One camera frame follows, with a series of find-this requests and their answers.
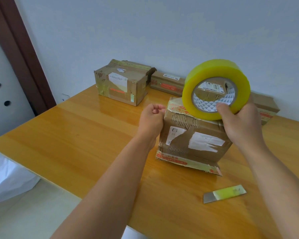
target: table top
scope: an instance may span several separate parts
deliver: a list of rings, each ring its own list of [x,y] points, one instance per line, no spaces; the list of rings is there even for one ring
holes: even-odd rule
[[[0,152],[83,198],[135,135],[149,103],[170,94],[148,88],[137,106],[98,96],[96,86],[0,137]],[[299,177],[299,122],[275,116],[267,145]],[[149,238],[281,238],[247,162],[232,145],[223,177],[148,156],[129,226]],[[245,195],[203,204],[203,194],[242,184]]]

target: dark wood trim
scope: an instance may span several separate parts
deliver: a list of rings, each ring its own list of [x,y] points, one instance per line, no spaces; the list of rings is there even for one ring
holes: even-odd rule
[[[41,114],[56,105],[14,0],[0,0],[0,46],[32,108]]]

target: electrical outlet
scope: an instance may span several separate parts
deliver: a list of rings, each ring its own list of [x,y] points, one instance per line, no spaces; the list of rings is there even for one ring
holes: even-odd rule
[[[67,99],[69,99],[70,96],[66,95],[66,94],[61,94],[61,100],[62,101],[66,101]]]

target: small cardboard box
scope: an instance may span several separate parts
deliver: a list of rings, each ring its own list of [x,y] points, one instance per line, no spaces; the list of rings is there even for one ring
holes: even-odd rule
[[[214,78],[211,82],[204,82],[195,90],[195,95],[203,101],[216,101],[227,95],[226,81]]]
[[[232,142],[222,121],[191,116],[181,98],[171,98],[164,116],[156,158],[222,175],[217,162]]]
[[[150,87],[175,96],[182,96],[185,78],[155,71],[151,77]]]
[[[254,103],[258,108],[261,117],[261,124],[265,125],[273,116],[275,116],[279,111],[279,107],[275,103],[274,99],[270,96],[265,96],[251,92]]]
[[[145,87],[155,71],[150,66],[127,60],[111,60],[94,71],[94,75],[99,95],[137,106],[147,94]]]

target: yellow tape roll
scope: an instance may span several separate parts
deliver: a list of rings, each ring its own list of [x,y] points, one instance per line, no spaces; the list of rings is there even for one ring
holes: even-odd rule
[[[230,60],[208,60],[196,66],[189,72],[185,80],[182,100],[184,107],[192,115],[203,120],[220,120],[218,112],[204,112],[193,104],[193,92],[195,87],[203,80],[212,77],[223,77],[235,84],[235,99],[230,104],[232,113],[238,112],[248,101],[250,96],[250,85],[247,77],[239,67]]]

